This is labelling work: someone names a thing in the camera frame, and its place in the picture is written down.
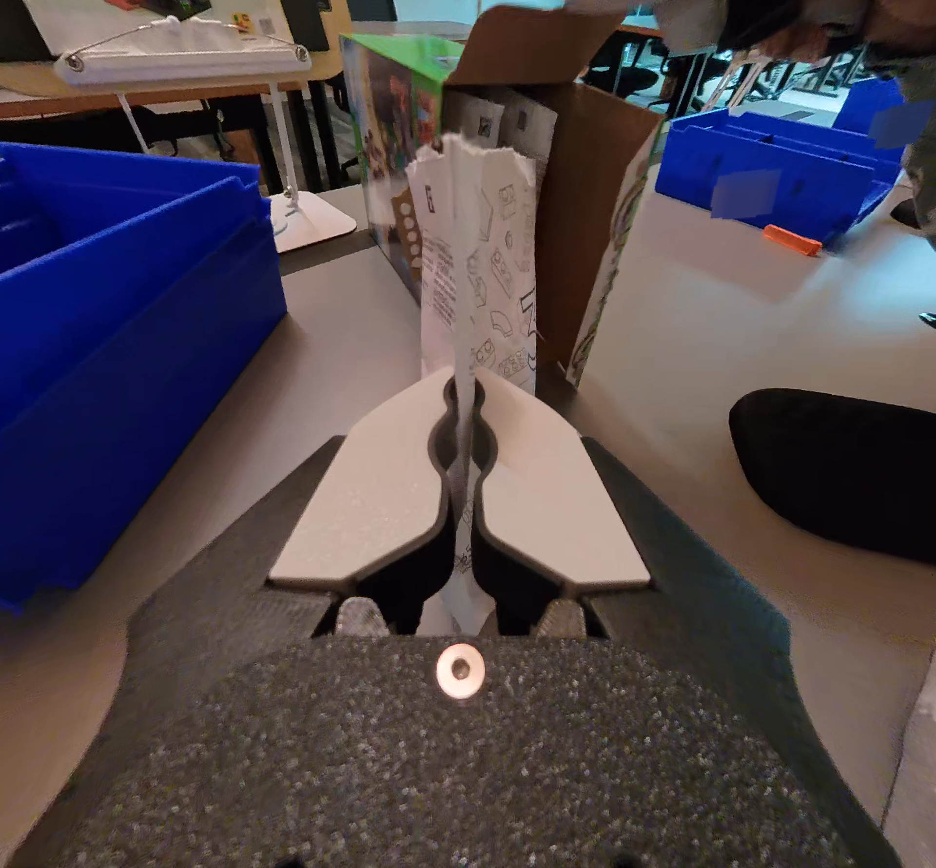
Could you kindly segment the blue plastic object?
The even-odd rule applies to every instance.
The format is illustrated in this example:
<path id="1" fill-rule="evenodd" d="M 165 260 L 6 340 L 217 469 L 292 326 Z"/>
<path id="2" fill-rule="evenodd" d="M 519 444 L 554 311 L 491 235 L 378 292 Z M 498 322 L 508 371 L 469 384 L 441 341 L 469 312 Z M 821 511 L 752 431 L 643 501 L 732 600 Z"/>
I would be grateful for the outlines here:
<path id="1" fill-rule="evenodd" d="M 675 120 L 657 193 L 759 229 L 828 245 L 894 187 L 903 149 L 832 127 L 726 109 Z"/>

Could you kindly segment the large blue plastic bin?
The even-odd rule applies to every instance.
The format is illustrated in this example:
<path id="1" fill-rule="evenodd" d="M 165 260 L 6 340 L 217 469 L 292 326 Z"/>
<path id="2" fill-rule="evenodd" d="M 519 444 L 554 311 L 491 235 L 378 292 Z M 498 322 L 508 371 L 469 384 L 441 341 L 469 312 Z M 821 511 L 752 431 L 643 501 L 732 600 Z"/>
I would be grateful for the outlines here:
<path id="1" fill-rule="evenodd" d="M 287 315 L 251 164 L 2 143 L 1 601 L 80 587 Z"/>

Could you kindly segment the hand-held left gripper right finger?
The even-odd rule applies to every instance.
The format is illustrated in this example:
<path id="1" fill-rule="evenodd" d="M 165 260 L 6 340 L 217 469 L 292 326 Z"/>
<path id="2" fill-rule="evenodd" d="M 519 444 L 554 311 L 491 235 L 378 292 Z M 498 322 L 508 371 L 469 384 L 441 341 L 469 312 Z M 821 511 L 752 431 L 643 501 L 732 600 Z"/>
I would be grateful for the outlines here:
<path id="1" fill-rule="evenodd" d="M 472 570 L 507 633 L 556 600 L 650 587 L 651 574 L 583 438 L 491 371 L 475 372 Z"/>

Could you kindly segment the orange toy block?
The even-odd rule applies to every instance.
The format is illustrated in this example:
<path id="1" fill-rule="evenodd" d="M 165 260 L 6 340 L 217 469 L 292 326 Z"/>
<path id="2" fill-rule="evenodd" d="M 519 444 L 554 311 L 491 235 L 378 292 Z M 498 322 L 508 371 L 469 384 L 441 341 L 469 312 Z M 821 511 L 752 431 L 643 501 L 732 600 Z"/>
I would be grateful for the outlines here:
<path id="1" fill-rule="evenodd" d="M 818 257 L 823 249 L 823 244 L 820 241 L 804 237 L 773 224 L 766 225 L 763 229 L 763 236 L 766 240 L 805 257 Z"/>

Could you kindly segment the white desk lamp stand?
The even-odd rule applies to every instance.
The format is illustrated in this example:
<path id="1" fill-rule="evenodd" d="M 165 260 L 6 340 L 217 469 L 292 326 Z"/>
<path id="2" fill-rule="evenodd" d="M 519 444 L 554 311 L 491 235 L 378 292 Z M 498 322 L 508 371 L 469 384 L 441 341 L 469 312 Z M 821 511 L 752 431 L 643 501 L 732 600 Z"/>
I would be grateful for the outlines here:
<path id="1" fill-rule="evenodd" d="M 263 32 L 243 39 L 243 32 L 242 23 L 202 17 L 157 19 L 65 50 L 55 60 L 53 71 L 70 87 L 115 93 L 141 144 L 143 134 L 131 113 L 128 90 L 197 80 L 214 86 L 240 81 L 265 87 L 272 99 L 287 174 L 285 190 L 270 197 L 278 253 L 284 255 L 357 231 L 354 217 L 320 194 L 298 186 L 290 141 L 299 140 L 300 133 L 298 127 L 287 127 L 293 117 L 287 113 L 287 94 L 280 85 L 310 75 L 314 50 Z"/>

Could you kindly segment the person's right forearm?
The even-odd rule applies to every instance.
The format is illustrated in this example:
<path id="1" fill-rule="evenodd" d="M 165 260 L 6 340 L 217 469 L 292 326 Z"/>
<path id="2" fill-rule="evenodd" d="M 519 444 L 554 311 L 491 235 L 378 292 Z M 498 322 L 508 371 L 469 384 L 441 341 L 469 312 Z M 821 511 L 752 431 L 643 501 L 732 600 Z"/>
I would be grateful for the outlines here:
<path id="1" fill-rule="evenodd" d="M 897 75 L 900 92 L 908 103 L 935 103 L 935 57 L 914 61 Z M 935 247 L 935 107 L 919 137 L 910 144 L 904 168 L 914 190 L 920 231 Z"/>

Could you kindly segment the green toy set box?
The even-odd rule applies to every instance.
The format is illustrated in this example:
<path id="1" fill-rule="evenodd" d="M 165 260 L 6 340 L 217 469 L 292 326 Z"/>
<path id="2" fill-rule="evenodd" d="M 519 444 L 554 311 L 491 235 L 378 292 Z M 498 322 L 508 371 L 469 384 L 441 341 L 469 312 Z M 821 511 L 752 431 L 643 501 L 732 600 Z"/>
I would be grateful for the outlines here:
<path id="1" fill-rule="evenodd" d="M 579 386 L 644 192 L 662 116 L 585 85 L 618 30 L 607 16 L 498 6 L 466 43 L 343 34 L 343 76 L 371 234 L 415 301 L 422 235 L 406 169 L 446 134 L 446 90 L 509 87 L 558 118 L 535 180 L 536 347 Z"/>

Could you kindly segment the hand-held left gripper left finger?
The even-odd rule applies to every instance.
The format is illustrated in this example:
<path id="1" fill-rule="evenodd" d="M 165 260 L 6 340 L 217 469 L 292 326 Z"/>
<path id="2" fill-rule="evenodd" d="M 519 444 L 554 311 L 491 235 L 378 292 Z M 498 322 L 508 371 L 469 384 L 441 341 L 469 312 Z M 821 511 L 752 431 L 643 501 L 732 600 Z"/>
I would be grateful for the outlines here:
<path id="1" fill-rule="evenodd" d="M 439 369 L 359 420 L 342 441 L 268 573 L 270 586 L 375 603 L 415 634 L 455 563 L 454 370 Z"/>

